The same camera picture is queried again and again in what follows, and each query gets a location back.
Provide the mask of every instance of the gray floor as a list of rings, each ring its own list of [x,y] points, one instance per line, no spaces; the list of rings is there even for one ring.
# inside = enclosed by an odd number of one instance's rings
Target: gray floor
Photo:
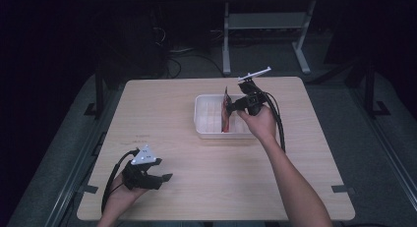
[[[304,52],[313,71],[309,76],[303,75],[299,69],[290,44],[291,39],[283,38],[274,44],[232,47],[230,77],[243,76],[271,66],[272,71],[268,77],[296,76],[303,81],[315,79],[335,67],[323,64],[330,38],[331,34],[310,34],[307,37]],[[182,66],[178,78],[221,77],[211,61],[197,56],[202,54],[206,53],[194,51],[176,57],[175,60]],[[221,67],[221,47],[214,47],[206,56]],[[173,62],[169,65],[172,73],[178,70]],[[384,132],[410,176],[415,178],[417,166],[413,161],[417,157],[417,122],[398,100],[390,83],[379,75],[375,99],[383,101],[391,115],[371,120],[362,108],[363,88],[346,87],[343,84],[346,74],[322,85],[306,85],[343,182],[352,191],[350,197],[356,216],[344,224],[417,226],[416,209],[404,191],[403,184],[399,182],[381,136],[375,129],[377,125]],[[107,90],[105,112],[99,120],[94,120],[84,115],[88,105],[95,102],[93,76],[86,82],[69,109],[9,226],[96,224],[79,220],[76,213],[83,184],[89,179],[89,166],[99,151],[100,137],[111,122],[122,92],[123,86],[119,90]],[[288,223],[282,222],[280,225],[287,226]],[[149,223],[121,222],[121,226],[149,226]],[[335,220],[334,226],[342,224]]]

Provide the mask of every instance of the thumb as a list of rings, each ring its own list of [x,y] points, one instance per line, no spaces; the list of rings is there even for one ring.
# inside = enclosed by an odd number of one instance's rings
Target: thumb
[[[250,117],[248,113],[245,111],[237,110],[236,113],[246,122],[246,120]]]

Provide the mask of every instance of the gripper jaw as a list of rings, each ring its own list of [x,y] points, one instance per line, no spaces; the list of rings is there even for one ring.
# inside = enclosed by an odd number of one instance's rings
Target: gripper jaw
[[[132,161],[126,164],[122,171],[123,184],[129,189],[142,188],[147,190],[158,190],[162,183],[171,179],[172,174],[164,174],[161,177],[148,174],[153,165],[159,165],[162,159],[157,158],[155,162],[133,165]]]

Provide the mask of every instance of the white container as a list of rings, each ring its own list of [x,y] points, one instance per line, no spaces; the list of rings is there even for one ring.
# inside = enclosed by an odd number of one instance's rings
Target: white container
[[[229,118],[229,132],[221,131],[221,103],[223,94],[197,96],[194,124],[201,139],[255,139],[246,123],[236,112]],[[234,102],[245,95],[229,95]]]

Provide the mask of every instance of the table top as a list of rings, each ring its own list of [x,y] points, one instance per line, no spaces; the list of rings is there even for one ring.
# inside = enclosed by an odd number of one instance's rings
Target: table top
[[[331,188],[343,182],[302,81],[291,77],[254,81],[277,100],[286,153],[322,198],[331,219],[352,219],[355,211],[348,194]],[[127,151],[148,144],[162,158],[149,174],[173,176],[159,190],[140,197],[121,219],[287,220],[258,140],[203,140],[196,131],[196,97],[223,94],[226,86],[229,94],[241,94],[236,79],[128,82],[89,180],[98,190],[84,194],[79,218],[100,218],[101,198],[114,164]]]

